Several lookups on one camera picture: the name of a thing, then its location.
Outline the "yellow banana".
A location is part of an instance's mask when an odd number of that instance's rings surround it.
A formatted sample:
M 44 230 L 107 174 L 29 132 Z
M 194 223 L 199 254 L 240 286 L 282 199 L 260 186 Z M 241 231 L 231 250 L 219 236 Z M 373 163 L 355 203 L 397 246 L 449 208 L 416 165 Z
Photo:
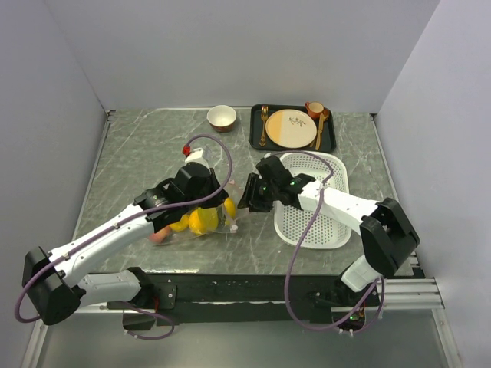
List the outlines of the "yellow banana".
M 234 201 L 232 201 L 231 198 L 227 198 L 225 200 L 225 202 L 223 203 L 223 205 L 224 205 L 224 208 L 225 208 L 226 212 L 228 213 L 228 215 L 232 219 L 235 219 L 236 218 L 236 205 L 235 205 Z

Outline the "round yellow orange fruit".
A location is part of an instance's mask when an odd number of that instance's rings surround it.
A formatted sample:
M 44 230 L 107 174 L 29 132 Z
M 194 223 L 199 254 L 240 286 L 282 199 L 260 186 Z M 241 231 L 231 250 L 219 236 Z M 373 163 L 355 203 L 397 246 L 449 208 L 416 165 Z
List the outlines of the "round yellow orange fruit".
M 199 215 L 200 209 L 195 209 L 189 214 L 188 227 L 193 234 L 204 235 L 207 233 L 207 229 Z

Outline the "clear zip top bag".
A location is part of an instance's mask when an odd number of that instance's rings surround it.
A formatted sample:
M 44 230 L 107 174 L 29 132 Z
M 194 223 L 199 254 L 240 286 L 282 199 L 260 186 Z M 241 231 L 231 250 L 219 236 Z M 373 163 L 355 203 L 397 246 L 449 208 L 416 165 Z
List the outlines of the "clear zip top bag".
M 144 192 L 145 199 L 141 204 L 143 209 L 181 202 L 184 204 L 147 216 L 155 229 L 155 233 L 150 236 L 155 244 L 162 244 L 174 235 L 191 238 L 236 230 L 236 205 L 226 190 L 204 202 L 191 204 L 215 192 L 220 183 L 214 169 L 209 166 L 206 149 L 191 150 L 186 146 L 184 151 L 188 155 L 177 174 Z

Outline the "yellow lemon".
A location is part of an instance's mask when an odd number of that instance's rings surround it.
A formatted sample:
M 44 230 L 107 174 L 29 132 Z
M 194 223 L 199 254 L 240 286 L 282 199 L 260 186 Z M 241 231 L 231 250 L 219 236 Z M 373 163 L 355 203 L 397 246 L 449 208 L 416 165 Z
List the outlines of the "yellow lemon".
M 182 232 L 186 230 L 189 226 L 189 216 L 187 214 L 183 215 L 181 219 L 169 225 L 173 232 Z

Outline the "yellow star fruit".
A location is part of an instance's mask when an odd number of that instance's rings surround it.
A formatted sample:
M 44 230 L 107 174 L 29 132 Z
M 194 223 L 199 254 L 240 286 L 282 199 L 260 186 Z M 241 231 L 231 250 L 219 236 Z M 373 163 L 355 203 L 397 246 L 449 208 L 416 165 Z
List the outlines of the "yellow star fruit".
M 219 226 L 219 215 L 216 208 L 203 209 L 203 224 L 208 232 L 214 232 Z

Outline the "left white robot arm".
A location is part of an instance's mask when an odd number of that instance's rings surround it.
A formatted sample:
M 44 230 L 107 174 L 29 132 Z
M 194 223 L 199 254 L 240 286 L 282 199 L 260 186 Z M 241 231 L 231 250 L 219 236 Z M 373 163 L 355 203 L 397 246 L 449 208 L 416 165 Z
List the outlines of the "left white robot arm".
M 81 238 L 51 251 L 36 248 L 27 253 L 22 294 L 47 325 L 60 323 L 89 304 L 153 306 L 157 292 L 141 268 L 116 274 L 92 271 L 124 247 L 178 222 L 197 207 L 215 208 L 227 196 L 213 169 L 187 163 L 175 177 L 143 191 L 120 214 Z

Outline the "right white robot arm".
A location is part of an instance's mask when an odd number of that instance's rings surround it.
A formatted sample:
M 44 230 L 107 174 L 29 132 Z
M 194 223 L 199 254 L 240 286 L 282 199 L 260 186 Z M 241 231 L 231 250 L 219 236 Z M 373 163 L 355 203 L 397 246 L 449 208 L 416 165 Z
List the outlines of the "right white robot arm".
M 291 174 L 286 163 L 297 156 L 320 164 L 323 177 L 316 179 L 309 172 Z M 376 279 L 394 276 L 420 244 L 419 235 L 397 200 L 363 199 L 330 186 L 334 169 L 326 156 L 291 150 L 261 159 L 256 169 L 248 176 L 239 208 L 270 212 L 274 202 L 280 202 L 333 219 L 361 237 L 363 255 L 341 274 L 335 288 L 337 299 L 344 305 L 355 304 L 363 289 Z

